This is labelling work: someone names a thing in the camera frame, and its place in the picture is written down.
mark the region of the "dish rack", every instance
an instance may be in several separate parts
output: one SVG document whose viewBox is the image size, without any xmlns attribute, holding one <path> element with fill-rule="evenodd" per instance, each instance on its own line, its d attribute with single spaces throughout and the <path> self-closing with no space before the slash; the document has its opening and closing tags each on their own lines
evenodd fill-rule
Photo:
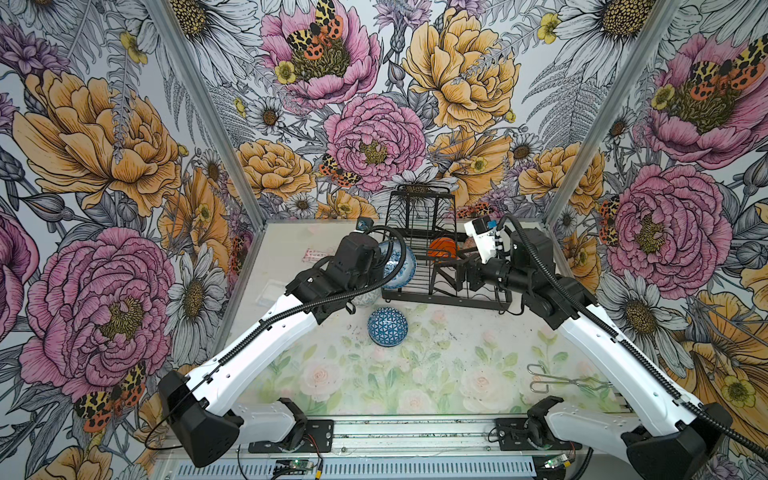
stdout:
<svg viewBox="0 0 768 480">
<path fill-rule="evenodd" d="M 430 248 L 435 239 L 448 237 L 457 246 L 467 240 L 456 228 L 455 199 L 450 190 L 429 185 L 400 185 L 389 195 L 385 225 L 397 229 L 416 257 L 416 272 L 403 288 L 382 290 L 387 302 L 401 300 L 417 303 L 468 306 L 506 311 L 511 292 L 485 285 L 476 292 L 466 286 L 461 261 L 476 249 L 457 253 Z"/>
</svg>

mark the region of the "blue geometric bowl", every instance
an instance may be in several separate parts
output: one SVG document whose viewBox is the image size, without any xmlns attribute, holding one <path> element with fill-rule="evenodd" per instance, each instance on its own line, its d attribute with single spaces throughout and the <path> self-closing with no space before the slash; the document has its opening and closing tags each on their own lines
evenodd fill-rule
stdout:
<svg viewBox="0 0 768 480">
<path fill-rule="evenodd" d="M 408 335 L 408 320 L 399 310 L 385 306 L 371 313 L 368 334 L 380 346 L 395 346 Z"/>
<path fill-rule="evenodd" d="M 386 251 L 389 248 L 389 241 L 379 243 L 379 249 L 386 255 Z M 400 243 L 394 242 L 392 245 L 392 255 L 389 257 L 389 261 L 384 266 L 384 276 L 389 275 L 397 266 L 400 261 Z M 387 290 L 397 290 L 403 288 L 408 282 L 411 281 L 416 273 L 416 255 L 406 245 L 406 262 L 402 265 L 402 269 L 395 275 L 395 278 L 391 279 L 383 288 Z"/>
</svg>

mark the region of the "black cable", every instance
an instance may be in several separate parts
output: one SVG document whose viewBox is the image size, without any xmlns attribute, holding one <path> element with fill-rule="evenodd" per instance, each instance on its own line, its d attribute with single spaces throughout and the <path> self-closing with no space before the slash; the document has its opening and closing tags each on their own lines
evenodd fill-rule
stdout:
<svg viewBox="0 0 768 480">
<path fill-rule="evenodd" d="M 243 466 L 240 464 L 240 445 L 237 446 L 237 467 L 240 469 L 240 474 L 243 476 L 243 479 L 249 480 L 248 477 L 245 476 Z"/>
<path fill-rule="evenodd" d="M 243 351 L 246 346 L 248 346 L 253 340 L 258 337 L 264 330 L 270 328 L 274 323 L 279 322 L 282 319 L 286 319 L 289 316 L 296 315 L 299 312 L 308 311 L 315 307 L 325 305 L 327 303 L 335 303 L 339 302 L 340 300 L 350 300 L 352 298 L 355 298 L 358 295 L 363 295 L 364 293 L 372 292 L 373 290 L 376 290 L 378 288 L 381 288 L 382 286 L 385 286 L 389 281 L 399 273 L 399 271 L 402 269 L 402 266 L 406 264 L 406 239 L 402 236 L 400 232 L 397 230 L 386 227 L 384 225 L 376 225 L 375 227 L 372 227 L 370 230 L 368 230 L 366 233 L 370 232 L 377 232 L 377 231 L 384 231 L 389 232 L 390 235 L 393 235 L 400 243 L 400 251 L 403 252 L 403 254 L 400 255 L 400 260 L 398 261 L 397 265 L 395 265 L 395 268 L 392 269 L 392 272 L 389 273 L 389 275 L 385 276 L 378 282 L 374 282 L 371 285 L 368 285 L 365 288 L 362 288 L 360 290 L 353 290 L 351 292 L 345 292 L 345 293 L 337 293 L 336 295 L 328 296 L 326 298 L 320 299 L 320 300 L 314 300 L 312 302 L 303 303 L 301 305 L 295 306 L 293 308 L 290 308 L 288 310 L 284 310 L 283 312 L 276 313 L 275 315 L 271 316 L 268 319 L 262 319 L 260 321 L 260 325 L 251 333 L 249 333 L 243 340 L 241 340 L 235 347 L 233 347 L 229 352 L 225 353 L 224 355 L 219 358 L 219 365 L 226 365 L 231 359 L 233 359 L 235 356 L 237 356 L 238 353 Z"/>
<path fill-rule="evenodd" d="M 619 332 L 617 332 L 615 329 L 613 329 L 611 326 L 609 326 L 606 322 L 600 319 L 597 315 L 592 313 L 587 307 L 584 305 L 581 305 L 566 289 L 563 287 L 560 282 L 558 282 L 557 277 L 552 273 L 550 270 L 547 269 L 547 267 L 544 265 L 544 262 L 541 261 L 541 258 L 538 255 L 538 252 L 536 251 L 536 248 L 533 246 L 531 241 L 528 239 L 528 235 L 525 233 L 525 230 L 523 229 L 522 225 L 518 221 L 517 218 L 515 218 L 514 215 L 506 214 L 502 217 L 501 222 L 496 227 L 497 230 L 500 230 L 504 223 L 509 220 L 512 222 L 512 225 L 515 226 L 515 231 L 518 232 L 518 235 L 520 236 L 520 241 L 523 244 L 523 247 L 528 251 L 528 255 L 531 256 L 533 261 L 536 263 L 536 266 L 538 267 L 538 270 L 545 276 L 547 281 L 550 285 L 552 285 L 552 288 L 557 291 L 560 296 L 563 297 L 568 303 L 570 303 L 576 310 L 578 310 L 579 313 L 586 316 L 589 320 L 591 320 L 595 325 L 599 326 L 603 331 L 605 331 L 608 335 L 611 336 L 611 338 L 616 338 L 619 335 Z M 641 352 L 637 349 L 632 343 L 628 342 L 626 339 L 622 339 L 619 342 L 638 362 L 641 363 L 641 365 L 661 384 L 661 386 L 664 387 L 664 390 L 667 391 L 667 393 L 672 396 L 675 400 L 680 400 L 682 398 L 682 394 L 680 391 L 677 390 L 677 388 L 672 384 L 670 380 L 667 379 L 666 376 L 651 362 L 649 361 Z M 712 428 L 716 429 L 718 432 L 722 433 L 723 435 L 731 438 L 737 443 L 740 443 L 744 447 L 747 447 L 749 450 L 754 452 L 756 455 L 761 457 L 763 460 L 768 462 L 768 450 L 764 449 L 760 445 L 757 445 L 752 440 L 749 440 L 744 435 L 741 435 L 739 432 L 736 432 L 730 427 L 727 427 L 723 425 L 722 423 L 718 422 L 716 419 L 712 418 L 711 415 L 703 411 L 699 406 L 694 405 L 691 402 L 680 402 L 680 405 L 682 405 L 686 410 L 693 413 L 696 417 L 707 423 Z"/>
<path fill-rule="evenodd" d="M 594 449 L 590 447 L 589 450 L 587 450 L 587 456 L 584 457 L 584 461 L 581 463 L 581 465 L 578 466 L 578 470 L 576 473 L 574 473 L 574 476 L 572 476 L 570 480 L 579 480 L 584 475 L 584 472 L 587 471 L 587 467 L 589 466 L 589 461 L 592 460 L 593 453 Z"/>
<path fill-rule="evenodd" d="M 365 233 L 379 232 L 379 231 L 381 231 L 381 232 L 389 232 L 389 234 L 391 236 L 394 236 L 398 240 L 398 242 L 400 243 L 400 251 L 401 252 L 405 252 L 406 251 L 406 239 L 405 239 L 405 237 L 403 237 L 403 235 L 399 231 L 395 230 L 394 228 L 387 227 L 385 225 L 376 225 L 376 226 L 372 227 L 370 230 L 368 230 Z M 318 260 L 317 263 L 322 262 L 326 258 L 328 258 L 328 260 L 326 260 L 326 262 L 328 262 L 330 260 L 329 257 L 324 257 L 324 258 Z M 315 307 L 318 307 L 318 306 L 321 306 L 321 305 L 325 305 L 327 303 L 335 303 L 335 302 L 338 302 L 340 300 L 352 299 L 352 298 L 354 298 L 354 297 L 356 297 L 358 295 L 363 295 L 364 293 L 372 292 L 373 290 L 376 290 L 377 288 L 381 288 L 382 286 L 386 285 L 391 279 L 395 278 L 395 276 L 402 269 L 402 266 L 405 265 L 405 264 L 406 264 L 406 255 L 404 255 L 404 254 L 400 255 L 400 260 L 397 263 L 397 265 L 395 265 L 395 268 L 392 269 L 392 272 L 390 272 L 389 275 L 385 276 L 384 278 L 382 278 L 378 282 L 374 282 L 373 284 L 368 285 L 367 287 L 362 288 L 360 290 L 353 290 L 352 292 L 346 292 L 346 293 L 338 293 L 336 295 L 328 296 L 328 297 L 320 299 L 320 300 L 315 300 L 315 301 L 312 301 L 312 302 L 302 303 L 301 305 L 295 306 L 295 307 L 293 307 L 291 309 L 284 310 L 283 312 L 276 313 L 275 315 L 271 316 L 268 319 L 261 320 L 260 325 L 259 325 L 258 328 L 256 328 L 253 332 L 251 332 L 240 343 L 235 345 L 235 347 L 233 347 L 232 350 L 230 350 L 229 352 L 224 354 L 219 359 L 219 363 L 218 363 L 218 365 L 216 365 L 216 368 L 213 369 L 208 374 L 206 374 L 203 377 L 203 379 L 200 381 L 200 383 L 195 385 L 195 387 L 192 388 L 192 390 L 187 392 L 187 394 L 185 396 L 183 396 L 181 398 L 181 400 L 179 402 L 177 402 L 177 404 L 168 412 L 168 415 L 164 416 L 152 428 L 152 430 L 150 430 L 149 434 L 147 435 L 147 438 L 144 440 L 144 447 L 147 450 L 154 450 L 154 451 L 174 450 L 174 449 L 180 449 L 181 447 L 183 447 L 183 445 L 174 445 L 172 447 L 155 448 L 155 447 L 149 446 L 148 443 L 149 443 L 149 439 L 152 438 L 152 435 L 154 434 L 155 430 L 157 430 L 160 427 L 160 425 L 163 425 L 165 422 L 168 421 L 168 419 L 170 418 L 171 415 L 173 415 L 173 413 L 176 411 L 176 409 L 179 408 L 179 406 L 181 406 L 184 403 L 184 400 L 186 400 L 188 396 L 192 395 L 192 392 L 197 390 L 197 388 L 199 386 L 203 385 L 204 382 L 210 380 L 210 377 L 214 373 L 216 373 L 223 365 L 225 365 L 232 358 L 234 358 L 238 353 L 240 353 L 249 343 L 253 342 L 253 340 L 256 337 L 258 337 L 264 330 L 270 328 L 270 326 L 272 326 L 273 323 L 279 322 L 282 319 L 286 319 L 289 316 L 296 315 L 298 312 L 302 312 L 304 310 L 311 310 L 311 309 L 313 309 Z"/>
</svg>

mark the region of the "brown object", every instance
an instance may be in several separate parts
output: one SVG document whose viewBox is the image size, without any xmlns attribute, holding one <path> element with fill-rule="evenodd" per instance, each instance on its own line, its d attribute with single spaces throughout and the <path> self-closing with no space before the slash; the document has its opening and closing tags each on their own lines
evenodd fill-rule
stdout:
<svg viewBox="0 0 768 480">
<path fill-rule="evenodd" d="M 440 237 L 435 238 L 429 244 L 427 255 L 430 257 L 456 258 L 457 249 L 456 242 L 452 238 Z"/>
</svg>

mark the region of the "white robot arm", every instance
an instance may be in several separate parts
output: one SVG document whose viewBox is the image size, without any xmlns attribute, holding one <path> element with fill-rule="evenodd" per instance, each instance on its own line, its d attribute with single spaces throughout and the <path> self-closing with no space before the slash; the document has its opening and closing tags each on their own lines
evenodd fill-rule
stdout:
<svg viewBox="0 0 768 480">
<path fill-rule="evenodd" d="M 723 435 L 746 440 L 728 429 L 731 418 L 722 406 L 704 406 L 659 370 L 578 281 L 555 275 L 553 246 L 546 236 L 537 230 L 526 234 L 517 220 L 512 222 L 509 252 L 499 251 L 498 234 L 492 233 L 503 222 L 496 227 L 486 217 L 467 226 L 480 250 L 480 255 L 465 258 L 470 288 L 490 283 L 522 292 L 525 305 L 573 342 L 637 413 L 630 417 L 585 412 L 548 397 L 528 412 L 534 439 L 589 445 L 654 480 L 689 478 Z M 363 233 L 391 229 L 371 225 L 361 219 L 358 231 L 342 240 L 325 270 L 316 265 L 297 275 L 264 318 L 214 358 L 186 377 L 171 372 L 161 380 L 164 414 L 196 466 L 210 464 L 235 442 L 270 441 L 285 449 L 299 444 L 306 417 L 290 400 L 246 407 L 238 405 L 237 398 L 296 339 L 354 296 L 381 287 L 397 274 L 405 256 L 383 276 L 388 258 L 383 258 L 378 242 Z M 402 236 L 390 233 L 405 250 Z"/>
</svg>

